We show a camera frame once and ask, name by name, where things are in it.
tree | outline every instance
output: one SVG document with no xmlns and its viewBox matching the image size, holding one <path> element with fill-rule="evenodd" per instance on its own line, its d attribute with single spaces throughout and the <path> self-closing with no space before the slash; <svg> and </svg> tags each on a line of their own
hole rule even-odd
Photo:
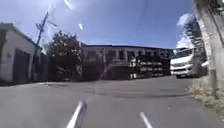
<svg viewBox="0 0 224 128">
<path fill-rule="evenodd" d="M 184 25 L 184 29 L 185 29 L 184 31 L 185 35 L 187 35 L 191 39 L 191 43 L 195 47 L 204 46 L 201 30 L 200 30 L 196 17 L 194 17 L 192 20 L 186 23 Z"/>
<path fill-rule="evenodd" d="M 59 31 L 45 45 L 46 54 L 54 59 L 60 79 L 78 79 L 82 76 L 80 44 L 76 35 Z"/>
</svg>

parked vehicle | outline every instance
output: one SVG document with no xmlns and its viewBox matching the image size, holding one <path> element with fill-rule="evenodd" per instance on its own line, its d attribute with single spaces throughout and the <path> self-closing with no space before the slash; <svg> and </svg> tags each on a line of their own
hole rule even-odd
<svg viewBox="0 0 224 128">
<path fill-rule="evenodd" d="M 201 76 L 206 72 L 206 68 L 203 67 L 206 61 L 204 47 L 177 49 L 171 59 L 171 74 L 176 75 L 177 78 Z"/>
</svg>

sky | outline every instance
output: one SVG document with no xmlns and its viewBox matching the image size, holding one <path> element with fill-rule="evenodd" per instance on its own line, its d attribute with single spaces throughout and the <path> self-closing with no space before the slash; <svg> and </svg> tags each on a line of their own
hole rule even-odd
<svg viewBox="0 0 224 128">
<path fill-rule="evenodd" d="M 36 41 L 35 24 L 47 11 L 48 21 L 58 27 L 48 23 L 41 44 L 62 30 L 86 44 L 174 48 L 182 39 L 181 16 L 192 11 L 192 0 L 1 0 L 0 22 L 14 23 Z"/>
</svg>

roof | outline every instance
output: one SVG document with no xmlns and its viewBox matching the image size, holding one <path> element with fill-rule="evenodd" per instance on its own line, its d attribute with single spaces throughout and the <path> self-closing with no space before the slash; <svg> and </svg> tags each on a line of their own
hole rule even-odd
<svg viewBox="0 0 224 128">
<path fill-rule="evenodd" d="M 34 46 L 38 46 L 31 38 L 29 38 L 27 35 L 25 35 L 23 32 L 21 32 L 19 29 L 17 29 L 13 23 L 0 23 L 0 29 L 3 30 L 12 30 L 19 34 L 21 37 L 26 39 L 28 42 L 32 43 Z"/>
<path fill-rule="evenodd" d="M 83 47 L 117 47 L 117 48 L 144 48 L 144 49 L 173 50 L 170 48 L 157 48 L 157 47 L 133 46 L 133 45 L 83 45 Z"/>
</svg>

road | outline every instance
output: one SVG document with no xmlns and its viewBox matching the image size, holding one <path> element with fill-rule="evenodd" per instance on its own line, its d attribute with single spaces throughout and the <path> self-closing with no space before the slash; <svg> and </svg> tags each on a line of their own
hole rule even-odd
<svg viewBox="0 0 224 128">
<path fill-rule="evenodd" d="M 83 128 L 223 128 L 213 110 L 187 95 L 192 79 L 28 84 L 0 88 L 2 128 L 66 128 L 80 100 Z"/>
</svg>

